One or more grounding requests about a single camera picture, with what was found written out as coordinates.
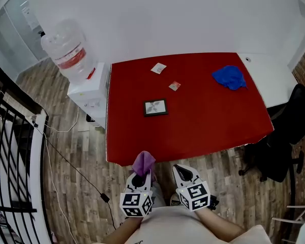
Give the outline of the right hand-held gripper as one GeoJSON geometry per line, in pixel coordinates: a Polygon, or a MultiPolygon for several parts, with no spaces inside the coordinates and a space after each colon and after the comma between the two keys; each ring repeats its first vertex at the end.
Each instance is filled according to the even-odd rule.
{"type": "Polygon", "coordinates": [[[206,181],[199,182],[201,177],[195,168],[175,164],[172,167],[172,172],[178,187],[176,193],[179,195],[180,202],[189,211],[197,211],[210,205],[211,194],[208,184],[206,181]]]}

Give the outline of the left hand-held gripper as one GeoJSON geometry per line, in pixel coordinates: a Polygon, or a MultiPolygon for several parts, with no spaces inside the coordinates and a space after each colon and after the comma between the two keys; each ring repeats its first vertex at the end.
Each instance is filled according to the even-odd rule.
{"type": "MultiPolygon", "coordinates": [[[[153,201],[151,186],[153,173],[150,170],[143,176],[143,192],[128,192],[120,195],[120,208],[127,218],[143,218],[152,210],[153,201]]],[[[126,181],[126,189],[135,190],[140,187],[140,176],[133,172],[126,181]]]]}

